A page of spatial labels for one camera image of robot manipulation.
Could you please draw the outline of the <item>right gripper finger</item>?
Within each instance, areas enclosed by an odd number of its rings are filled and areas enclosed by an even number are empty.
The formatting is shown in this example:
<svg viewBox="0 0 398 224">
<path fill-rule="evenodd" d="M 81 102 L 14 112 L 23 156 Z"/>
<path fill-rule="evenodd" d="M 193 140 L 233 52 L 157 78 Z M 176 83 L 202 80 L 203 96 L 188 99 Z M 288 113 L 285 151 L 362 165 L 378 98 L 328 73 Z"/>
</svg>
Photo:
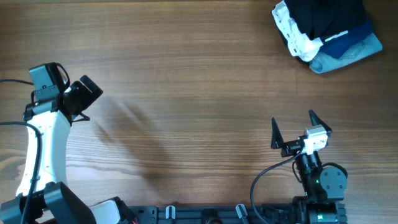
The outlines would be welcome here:
<svg viewBox="0 0 398 224">
<path fill-rule="evenodd" d="M 314 112 L 314 110 L 309 110 L 308 113 L 309 113 L 309 117 L 310 117 L 311 124 L 312 124 L 313 126 L 322 125 L 322 126 L 325 128 L 326 134 L 327 134 L 328 136 L 330 136 L 331 133 L 333 132 L 332 129 L 331 129 L 324 121 L 322 121 L 322 120 L 317 116 L 317 114 Z"/>
<path fill-rule="evenodd" d="M 280 149 L 284 145 L 284 139 L 280 132 L 280 129 L 277 125 L 275 118 L 271 119 L 272 126 L 272 136 L 271 136 L 271 148 L 272 149 Z"/>
</svg>

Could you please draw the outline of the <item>black garment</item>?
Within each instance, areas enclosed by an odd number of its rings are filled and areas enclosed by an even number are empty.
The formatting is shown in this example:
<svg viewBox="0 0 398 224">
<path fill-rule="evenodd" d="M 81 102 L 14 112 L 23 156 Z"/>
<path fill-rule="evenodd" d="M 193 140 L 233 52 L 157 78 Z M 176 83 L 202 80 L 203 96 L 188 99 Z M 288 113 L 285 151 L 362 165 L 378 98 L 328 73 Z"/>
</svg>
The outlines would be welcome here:
<svg viewBox="0 0 398 224">
<path fill-rule="evenodd" d="M 299 31 L 313 40 L 354 29 L 367 21 L 362 0 L 285 0 Z"/>
</svg>

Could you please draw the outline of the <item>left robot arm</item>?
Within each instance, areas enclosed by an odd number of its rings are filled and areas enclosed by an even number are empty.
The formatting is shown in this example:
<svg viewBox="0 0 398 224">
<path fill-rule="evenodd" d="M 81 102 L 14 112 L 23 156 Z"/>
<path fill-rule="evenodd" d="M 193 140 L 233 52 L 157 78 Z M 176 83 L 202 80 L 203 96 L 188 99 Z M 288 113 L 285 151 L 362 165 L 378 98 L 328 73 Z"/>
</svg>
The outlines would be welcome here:
<svg viewBox="0 0 398 224">
<path fill-rule="evenodd" d="M 74 122 L 103 93 L 90 78 L 71 82 L 63 66 L 45 63 L 29 70 L 34 91 L 23 121 L 29 133 L 25 169 L 16 197 L 1 204 L 3 223 L 36 223 L 45 211 L 50 223 L 137 223 L 137 217 L 118 197 L 84 204 L 67 185 L 66 146 Z"/>
</svg>

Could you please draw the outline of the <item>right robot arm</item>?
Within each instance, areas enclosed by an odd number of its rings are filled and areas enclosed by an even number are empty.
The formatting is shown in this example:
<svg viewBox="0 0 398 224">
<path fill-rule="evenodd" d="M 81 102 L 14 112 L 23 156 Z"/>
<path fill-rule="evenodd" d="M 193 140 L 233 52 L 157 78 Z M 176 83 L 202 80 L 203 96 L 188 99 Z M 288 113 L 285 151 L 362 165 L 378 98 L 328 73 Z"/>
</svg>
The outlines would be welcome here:
<svg viewBox="0 0 398 224">
<path fill-rule="evenodd" d="M 348 172 L 336 163 L 321 162 L 318 152 L 328 146 L 332 129 L 313 110 L 308 113 L 312 125 L 293 141 L 283 139 L 272 119 L 271 148 L 280 149 L 282 157 L 290 157 L 305 193 L 290 204 L 271 206 L 272 218 L 276 223 L 345 223 L 340 202 L 345 197 Z"/>
</svg>

